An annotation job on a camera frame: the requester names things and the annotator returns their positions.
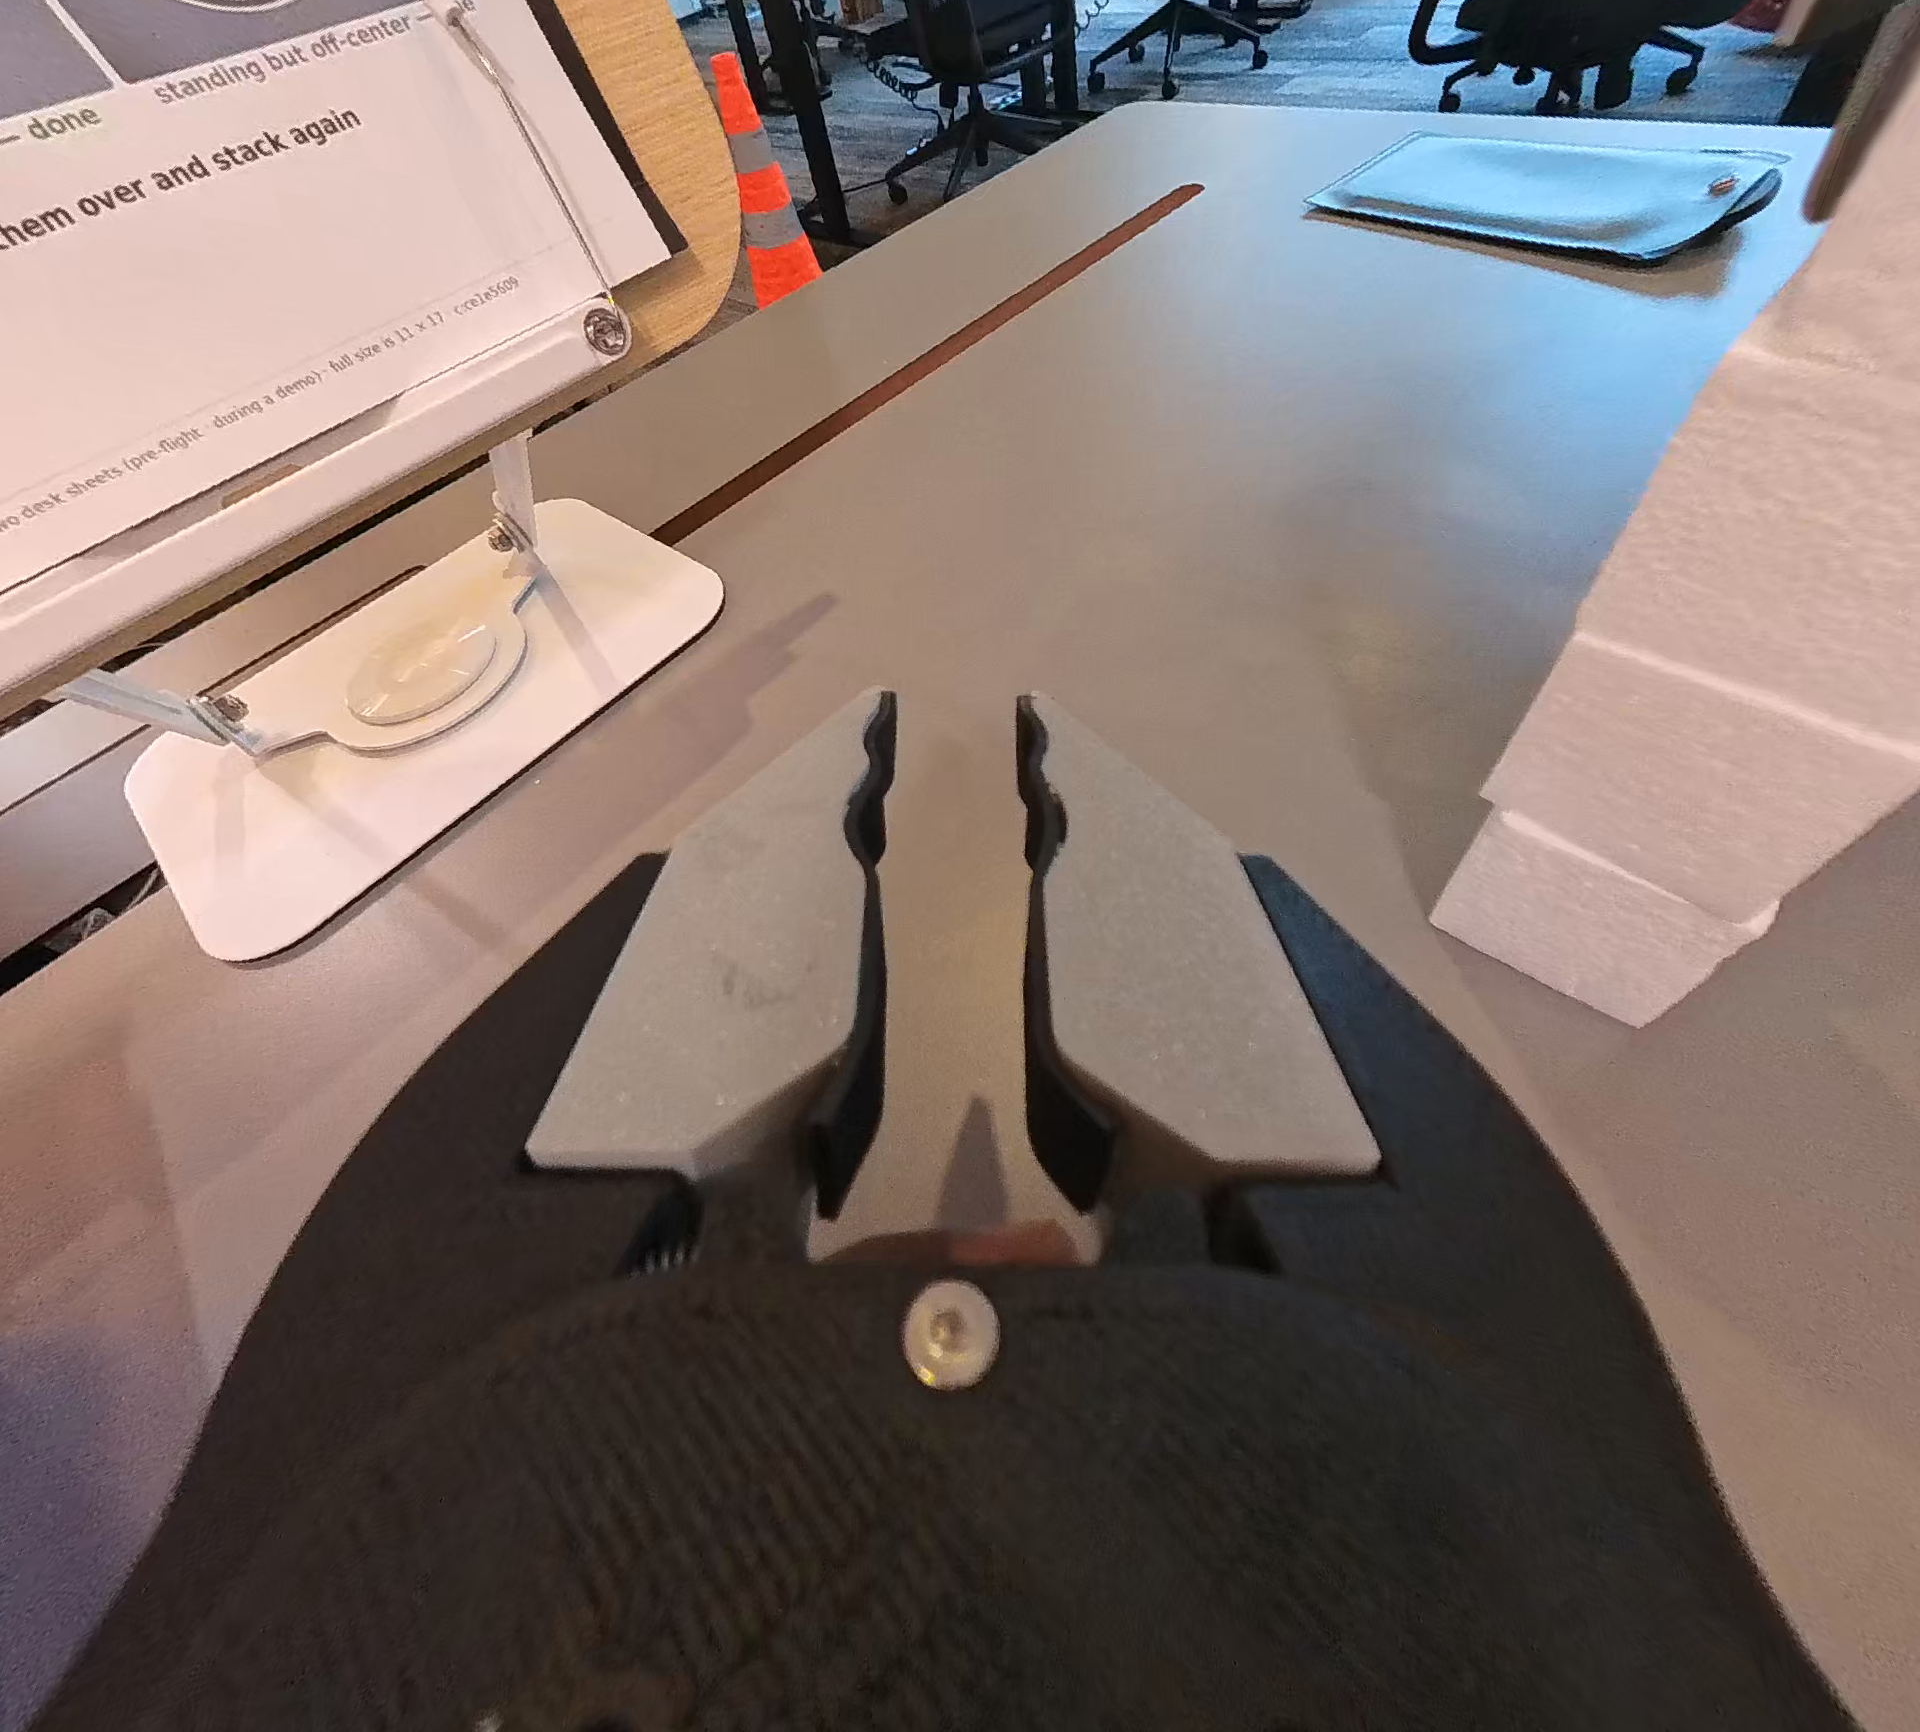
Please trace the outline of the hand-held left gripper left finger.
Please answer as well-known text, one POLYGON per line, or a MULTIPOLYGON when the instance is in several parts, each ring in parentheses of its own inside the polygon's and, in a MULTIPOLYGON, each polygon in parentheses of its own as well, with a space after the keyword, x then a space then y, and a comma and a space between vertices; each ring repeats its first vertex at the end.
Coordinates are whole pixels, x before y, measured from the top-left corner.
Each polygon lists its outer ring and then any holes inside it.
POLYGON ((864 690, 661 865, 524 1143, 546 1173, 749 1168, 835 1220, 885 1109, 877 871, 899 699, 864 690))

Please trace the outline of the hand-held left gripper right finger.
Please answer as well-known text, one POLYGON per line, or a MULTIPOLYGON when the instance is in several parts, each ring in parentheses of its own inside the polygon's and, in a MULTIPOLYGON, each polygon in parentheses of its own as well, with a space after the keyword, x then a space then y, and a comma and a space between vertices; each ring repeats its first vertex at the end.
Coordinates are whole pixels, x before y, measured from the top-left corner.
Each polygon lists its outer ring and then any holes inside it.
POLYGON ((1093 1214, 1149 1188, 1365 1181, 1381 1143, 1243 857, 1058 699, 1016 702, 1025 1124, 1093 1214))

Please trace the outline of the orange traffic cone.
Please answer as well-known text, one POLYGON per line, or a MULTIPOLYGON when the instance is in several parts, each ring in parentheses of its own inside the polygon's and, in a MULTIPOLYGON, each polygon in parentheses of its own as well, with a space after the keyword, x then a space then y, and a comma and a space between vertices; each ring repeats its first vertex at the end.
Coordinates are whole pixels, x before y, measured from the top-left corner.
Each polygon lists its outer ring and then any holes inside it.
POLYGON ((822 280, 825 269, 803 231, 789 179, 761 120, 738 55, 715 55, 707 68, 735 161, 743 254, 756 306, 769 309, 822 280))

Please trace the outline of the printed instruction sheet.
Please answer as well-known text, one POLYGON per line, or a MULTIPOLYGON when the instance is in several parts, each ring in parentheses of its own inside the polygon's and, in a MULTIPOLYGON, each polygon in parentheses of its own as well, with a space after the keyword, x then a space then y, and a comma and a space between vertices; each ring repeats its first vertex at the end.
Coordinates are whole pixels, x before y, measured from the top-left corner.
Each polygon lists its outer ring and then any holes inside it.
POLYGON ((22 591, 682 239, 558 0, 4 0, 22 591))

